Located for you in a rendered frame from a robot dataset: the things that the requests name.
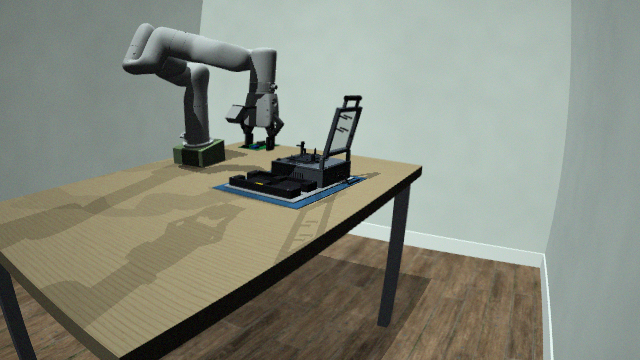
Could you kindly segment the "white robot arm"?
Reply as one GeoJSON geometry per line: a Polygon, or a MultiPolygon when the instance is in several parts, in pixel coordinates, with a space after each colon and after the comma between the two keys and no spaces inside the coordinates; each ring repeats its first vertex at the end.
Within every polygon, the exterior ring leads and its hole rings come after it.
{"type": "Polygon", "coordinates": [[[210,72],[206,65],[232,72],[250,69],[249,92],[274,92],[278,88],[275,85],[276,61],[277,51],[273,48],[252,51],[175,29],[155,29],[144,23],[138,27],[122,67],[133,75],[156,74],[172,84],[186,87],[186,134],[182,132],[180,138],[184,138],[183,147],[193,149],[214,143],[209,135],[210,72]],[[187,64],[187,61],[193,63],[187,64]]]}

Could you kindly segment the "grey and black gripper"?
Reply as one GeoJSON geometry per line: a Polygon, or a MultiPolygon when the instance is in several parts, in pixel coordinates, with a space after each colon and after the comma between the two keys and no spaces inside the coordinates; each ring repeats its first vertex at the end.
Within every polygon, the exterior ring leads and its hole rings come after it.
{"type": "Polygon", "coordinates": [[[277,93],[249,93],[246,97],[245,106],[257,106],[257,108],[247,109],[246,114],[239,123],[243,130],[243,133],[245,134],[245,145],[253,144],[252,131],[254,127],[261,127],[265,128],[268,134],[268,137],[266,137],[266,151],[274,150],[275,136],[277,136],[277,134],[280,132],[280,129],[282,129],[282,127],[284,126],[283,121],[279,118],[279,104],[277,93]]]}

